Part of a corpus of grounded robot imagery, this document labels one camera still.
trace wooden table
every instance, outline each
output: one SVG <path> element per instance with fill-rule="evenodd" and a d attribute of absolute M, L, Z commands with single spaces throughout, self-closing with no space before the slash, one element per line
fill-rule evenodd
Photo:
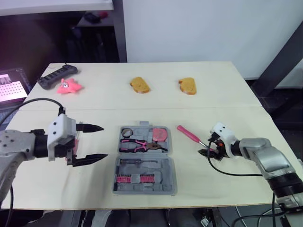
<path fill-rule="evenodd" d="M 201 146 L 176 129 L 179 124 L 203 141 L 209 138 L 209 130 L 217 121 L 233 129 L 239 139 L 268 138 L 303 178 L 295 155 L 230 62 L 71 65 L 81 70 L 73 78 L 85 86 L 82 91 L 60 95 L 36 85 L 28 99 L 54 98 L 67 107 L 69 117 L 104 127 L 104 131 L 80 135 L 78 154 L 80 157 L 92 153 L 108 156 L 95 164 L 75 168 L 66 166 L 64 158 L 54 162 L 42 158 L 22 163 L 13 183 L 16 209 L 178 208 L 271 202 L 272 191 L 264 178 L 233 177 L 216 172 L 207 159 L 197 153 Z M 58 66 L 61 64 L 51 64 L 46 73 Z M 132 90 L 128 83 L 135 76 L 144 77 L 151 86 L 150 93 L 137 94 Z M 176 84 L 178 79 L 188 76 L 196 80 L 195 96 L 181 93 Z M 98 98 L 89 98 L 97 94 L 100 94 Z M 47 132 L 48 124 L 56 115 L 56 106 L 36 102 L 19 111 L 9 128 L 19 131 L 43 128 Z M 167 126 L 171 130 L 173 144 L 169 156 L 175 163 L 178 185 L 175 196 L 112 193 L 120 127 L 138 125 L 139 121 Z M 253 162 L 243 158 L 213 162 L 217 168 L 230 173 L 259 173 Z M 9 196 L 2 206 L 9 206 Z"/>

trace tool kit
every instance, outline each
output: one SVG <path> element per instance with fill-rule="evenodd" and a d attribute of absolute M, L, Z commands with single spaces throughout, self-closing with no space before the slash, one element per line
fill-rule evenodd
<path fill-rule="evenodd" d="M 124 126 L 119 134 L 119 156 L 113 192 L 115 194 L 165 194 L 177 191 L 176 174 L 171 153 L 168 128 Z"/>

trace gray plastic case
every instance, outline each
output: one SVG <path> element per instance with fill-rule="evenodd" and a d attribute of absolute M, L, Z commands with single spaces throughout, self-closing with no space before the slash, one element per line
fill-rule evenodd
<path fill-rule="evenodd" d="M 167 151 L 147 150 L 146 152 L 136 153 L 121 153 L 120 148 L 134 149 L 139 147 L 136 143 L 121 143 L 124 139 L 122 130 L 130 128 L 133 135 L 129 139 L 145 140 L 152 143 L 152 129 L 162 128 L 167 132 L 167 138 L 164 142 L 158 142 Z M 177 182 L 175 166 L 172 158 L 168 157 L 172 151 L 171 135 L 167 127 L 150 126 L 148 122 L 140 122 L 140 126 L 124 126 L 121 128 L 119 134 L 118 153 L 120 154 L 116 159 L 116 170 L 114 176 L 113 193 L 115 194 L 163 194 L 174 195 L 177 192 Z M 140 160 L 151 161 L 141 162 L 137 164 L 120 163 L 120 160 Z M 154 176 L 154 183 L 141 183 L 140 175 Z M 117 183 L 118 176 L 128 176 L 130 183 Z"/>

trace black power strip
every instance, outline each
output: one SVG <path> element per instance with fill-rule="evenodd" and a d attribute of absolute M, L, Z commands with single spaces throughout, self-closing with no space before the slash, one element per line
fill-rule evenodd
<path fill-rule="evenodd" d="M 63 65 L 62 68 L 56 70 L 55 72 L 52 72 L 51 74 L 48 74 L 45 77 L 40 77 L 37 82 L 43 89 L 48 90 L 56 81 L 61 80 L 62 78 L 71 74 L 75 74 L 77 72 L 78 70 L 75 66 Z"/>

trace pink tape measure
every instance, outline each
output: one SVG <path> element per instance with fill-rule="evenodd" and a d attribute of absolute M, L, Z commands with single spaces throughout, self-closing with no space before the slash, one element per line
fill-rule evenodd
<path fill-rule="evenodd" d="M 155 142 L 164 142 L 167 138 L 167 132 L 162 128 L 152 129 L 152 140 Z"/>

